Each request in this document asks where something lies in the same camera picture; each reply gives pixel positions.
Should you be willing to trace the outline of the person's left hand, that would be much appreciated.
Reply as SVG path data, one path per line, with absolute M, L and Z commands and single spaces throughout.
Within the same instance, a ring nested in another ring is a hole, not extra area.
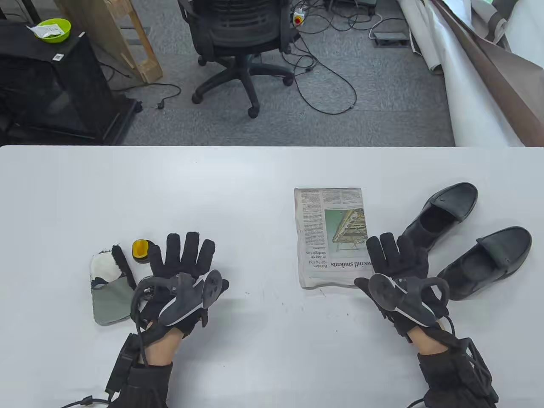
M 186 337 L 196 324 L 208 324 L 210 306 L 230 286 L 211 268 L 214 253 L 214 241 L 201 243 L 198 232 L 187 233 L 184 242 L 179 234 L 169 234 L 165 257 L 159 246 L 150 246 L 152 276 L 145 280 L 147 303 L 139 322 L 144 345 L 161 340 L 172 329 L 179 329 Z

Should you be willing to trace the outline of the person's right hand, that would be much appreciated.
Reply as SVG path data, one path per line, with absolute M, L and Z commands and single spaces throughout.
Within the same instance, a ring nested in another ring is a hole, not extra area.
M 383 274 L 393 280 L 406 277 L 427 278 L 429 273 L 428 255 L 424 249 L 417 250 L 412 241 L 401 235 L 397 241 L 391 232 L 379 237 L 369 237 L 366 247 L 373 266 L 374 274 Z M 389 320 L 398 334 L 408 343 L 412 339 L 408 332 L 416 328 L 416 323 L 398 312 L 389 312 L 379 306 L 371 297 L 368 284 L 369 278 L 356 278 L 354 284 L 375 303 L 384 319 Z

